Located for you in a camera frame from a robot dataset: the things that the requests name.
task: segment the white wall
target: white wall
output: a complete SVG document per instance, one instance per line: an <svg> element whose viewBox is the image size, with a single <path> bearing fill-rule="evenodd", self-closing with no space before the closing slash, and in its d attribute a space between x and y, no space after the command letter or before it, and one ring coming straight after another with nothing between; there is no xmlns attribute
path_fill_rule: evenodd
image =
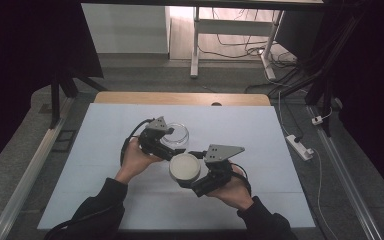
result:
<svg viewBox="0 0 384 240"><path fill-rule="evenodd" d="M98 53L168 53L170 8L82 4Z"/></svg>

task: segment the plug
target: plug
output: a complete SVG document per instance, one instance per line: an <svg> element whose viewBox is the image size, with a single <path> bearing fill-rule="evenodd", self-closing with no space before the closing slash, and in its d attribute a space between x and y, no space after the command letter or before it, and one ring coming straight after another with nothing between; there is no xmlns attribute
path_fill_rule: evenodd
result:
<svg viewBox="0 0 384 240"><path fill-rule="evenodd" d="M323 122L323 119L321 116L315 117L311 119L311 122L313 123L314 126L319 125Z"/></svg>

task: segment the hand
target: hand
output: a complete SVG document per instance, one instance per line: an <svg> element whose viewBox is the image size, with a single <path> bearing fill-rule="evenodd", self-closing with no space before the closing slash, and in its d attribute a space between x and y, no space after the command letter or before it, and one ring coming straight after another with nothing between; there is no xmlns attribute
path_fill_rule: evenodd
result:
<svg viewBox="0 0 384 240"><path fill-rule="evenodd" d="M232 168L236 173L243 175L242 171L235 165L232 165ZM218 198L226 205L240 211L245 211L254 203L251 196L249 196L245 183L234 176L226 185L208 193L207 196Z"/></svg>
<svg viewBox="0 0 384 240"><path fill-rule="evenodd" d="M160 161L162 159L157 156L143 153L139 148L138 138L134 137L127 146L123 165L115 176L115 180L128 184L134 176L143 172L149 165Z"/></svg>

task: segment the clear glass bowl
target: clear glass bowl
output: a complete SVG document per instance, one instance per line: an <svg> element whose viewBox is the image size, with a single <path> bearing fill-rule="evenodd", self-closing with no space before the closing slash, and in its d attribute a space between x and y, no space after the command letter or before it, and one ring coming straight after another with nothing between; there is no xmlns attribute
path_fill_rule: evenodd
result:
<svg viewBox="0 0 384 240"><path fill-rule="evenodd" d="M189 131L186 126L181 123L169 123L167 127L173 128L174 131L161 138L161 143L172 149L186 148L189 142Z"/></svg>

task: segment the gray floor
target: gray floor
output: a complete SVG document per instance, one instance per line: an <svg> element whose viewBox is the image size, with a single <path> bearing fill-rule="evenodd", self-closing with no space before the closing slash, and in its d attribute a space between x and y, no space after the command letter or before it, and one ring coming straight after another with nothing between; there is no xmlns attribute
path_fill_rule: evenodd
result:
<svg viewBox="0 0 384 240"><path fill-rule="evenodd" d="M260 84L264 79L263 67L258 61L203 61L200 63L199 78L192 81L189 78L190 62L188 60L149 58L143 55L101 55L100 59L105 80L95 80L112 91L242 93L248 85ZM275 73L279 76L286 72L287 69L275 69ZM76 81L76 84L80 93L63 126L62 139L54 144L53 151L49 154L7 239L41 239L44 236L44 233L37 231L36 227L69 154L72 142L64 141L64 138L72 134L75 136L88 104L93 102L97 93L80 81ZM273 85L265 85L253 89L251 93L267 94L273 87ZM299 134L293 121L295 117L305 133L303 143L307 147L317 149L320 153L320 159L315 157L311 161L303 162L290 149L295 168L306 191L309 206L313 209L317 227L294 229L294 232L299 239L325 239L323 234L327 239L334 239L318 209L321 162L323 182L320 191L320 208L326 222L338 239L367 239L324 150L316 132L317 129L310 123L307 106L303 104L303 96L302 92L297 92L286 99L291 112L282 101L281 112L287 131ZM276 99L271 103L279 113ZM37 91L32 96L32 107L29 113L0 155L0 214L49 127L49 104L49 87ZM384 181L367 156L342 127L337 114L335 110L331 116L332 138L384 236ZM187 236L158 236L148 236L147 239L191 239Z"/></svg>

